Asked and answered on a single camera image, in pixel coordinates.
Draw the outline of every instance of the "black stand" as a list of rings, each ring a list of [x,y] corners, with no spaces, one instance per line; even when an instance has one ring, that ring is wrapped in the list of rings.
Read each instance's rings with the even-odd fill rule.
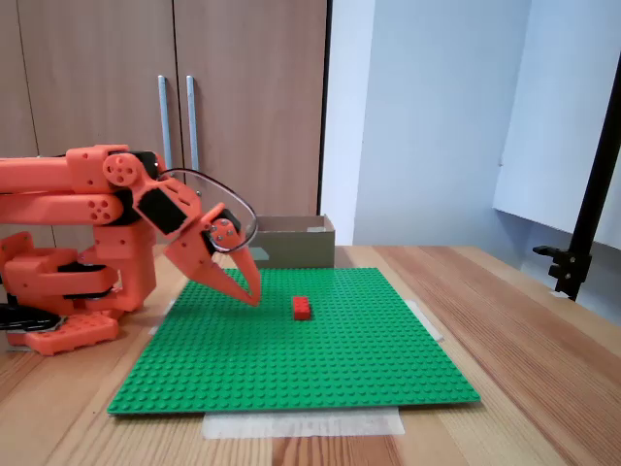
[[[591,265],[591,247],[600,223],[605,198],[610,187],[614,165],[621,145],[621,56],[612,84],[610,101],[605,113],[602,135],[584,192],[582,207],[575,222],[568,250],[538,246],[533,251],[552,257],[548,275],[557,279],[556,291],[566,293],[575,301]]]

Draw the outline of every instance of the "white tape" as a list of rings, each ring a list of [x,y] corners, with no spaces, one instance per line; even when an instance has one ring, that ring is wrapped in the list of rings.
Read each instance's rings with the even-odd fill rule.
[[[409,299],[406,301],[406,304],[408,305],[410,310],[414,313],[416,318],[418,318],[420,323],[423,324],[423,327],[425,327],[427,331],[429,332],[429,334],[432,337],[434,337],[434,340],[436,340],[437,342],[441,342],[444,339],[444,337],[442,336],[442,333],[440,333],[438,329],[434,326],[434,324],[429,321],[427,316],[423,314],[423,312],[420,310],[416,302]]]
[[[206,439],[403,435],[397,408],[208,414]]]
[[[254,260],[270,260],[270,255],[263,248],[250,248],[250,255]]]
[[[176,302],[176,301],[177,301],[177,298],[175,298],[175,299],[171,299],[171,302],[170,302],[170,303],[168,303],[168,306],[167,306],[167,307],[166,307],[166,309],[164,310],[164,316],[165,316],[166,314],[168,314],[168,313],[171,311],[171,309],[173,309],[173,306],[175,306],[175,302]]]
[[[168,306],[166,306],[166,309],[164,310],[162,317],[159,319],[160,323],[164,321],[164,317],[166,316],[166,314],[168,314],[171,311],[171,309],[173,309],[173,306],[175,306],[176,301],[177,301],[177,298],[172,299],[171,302],[168,303]],[[159,328],[159,325],[155,325],[154,327],[151,327],[151,329],[148,331],[148,334],[155,335],[157,333],[158,328]]]

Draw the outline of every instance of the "cardboard box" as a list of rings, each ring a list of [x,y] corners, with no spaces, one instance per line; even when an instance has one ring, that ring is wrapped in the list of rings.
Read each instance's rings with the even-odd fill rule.
[[[335,231],[327,216],[259,216],[250,252],[262,269],[334,267]]]

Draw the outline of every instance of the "wooden table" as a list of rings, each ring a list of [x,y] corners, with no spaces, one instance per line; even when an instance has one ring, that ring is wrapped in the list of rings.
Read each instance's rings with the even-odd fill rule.
[[[482,403],[403,409],[406,435],[205,441],[201,416],[106,408],[185,280],[158,288],[120,339],[55,357],[0,354],[2,465],[621,464],[621,328],[474,248],[338,249],[416,300]]]

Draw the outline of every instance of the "green lego baseplate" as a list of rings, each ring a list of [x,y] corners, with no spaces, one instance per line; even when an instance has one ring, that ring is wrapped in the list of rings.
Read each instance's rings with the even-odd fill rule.
[[[378,269],[264,269],[261,277],[257,308],[189,283],[108,412],[479,400]],[[293,296],[309,298],[311,320],[293,319]]]

